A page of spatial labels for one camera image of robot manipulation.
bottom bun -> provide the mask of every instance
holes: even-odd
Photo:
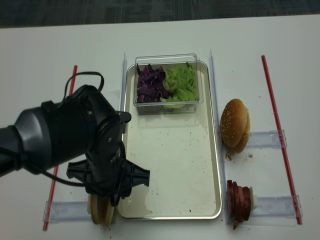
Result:
[[[96,194],[90,196],[91,219],[94,224],[109,226],[112,223],[115,208],[111,205],[109,197]]]

sesame seed bun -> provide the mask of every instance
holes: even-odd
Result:
[[[245,149],[250,133],[250,117],[248,109],[240,99],[232,99],[225,106],[220,132],[222,141],[233,153],[241,153]]]

purple cabbage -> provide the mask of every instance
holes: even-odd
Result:
[[[145,66],[143,71],[136,65],[138,72],[137,84],[137,103],[156,103],[160,102],[160,97],[167,99],[173,93],[168,92],[163,85],[166,73],[162,67],[153,69],[151,65]]]

dark floor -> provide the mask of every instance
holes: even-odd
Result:
[[[320,0],[0,0],[0,27],[320,13]]]

black cable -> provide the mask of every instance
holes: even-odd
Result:
[[[73,187],[86,187],[87,185],[84,184],[84,183],[78,183],[78,182],[74,182],[74,181],[67,181],[67,180],[64,180],[60,177],[57,177],[47,171],[42,171],[41,174],[45,175],[46,177],[48,178],[51,178],[52,180],[55,180],[57,181],[58,183],[61,183],[61,184],[65,184],[65,185],[68,185],[68,186],[73,186]]]
[[[7,156],[13,157],[13,158],[16,158],[16,157],[19,156],[18,153],[14,152],[14,151],[11,151],[9,149],[3,148],[1,146],[0,146],[0,154],[7,155]]]
[[[101,77],[101,80],[100,80],[100,85],[99,85],[99,88],[97,89],[98,92],[101,92],[101,90],[103,89],[104,87],[104,84],[105,84],[105,79],[104,77],[101,75],[101,73],[97,72],[97,71],[83,71],[83,72],[78,72],[74,75],[72,75],[68,81],[66,81],[66,84],[65,84],[65,88],[64,88],[64,96],[63,96],[63,99],[61,101],[61,103],[58,105],[58,108],[62,106],[62,104],[65,102],[66,100],[66,97],[67,97],[67,90],[68,90],[68,85],[70,83],[70,81],[75,77],[75,76],[79,76],[79,75],[96,75],[96,76],[100,76]]]
[[[37,171],[39,171],[41,174],[45,175],[46,177],[57,181],[58,183],[65,184],[65,185],[68,185],[68,186],[73,186],[73,187],[86,187],[87,186],[87,184],[84,184],[84,183],[64,180],[64,179],[62,179],[60,177],[57,177],[57,176],[47,172],[46,170],[41,169],[40,167],[34,165],[31,162],[29,162],[28,165],[31,165],[32,168],[36,169]]]

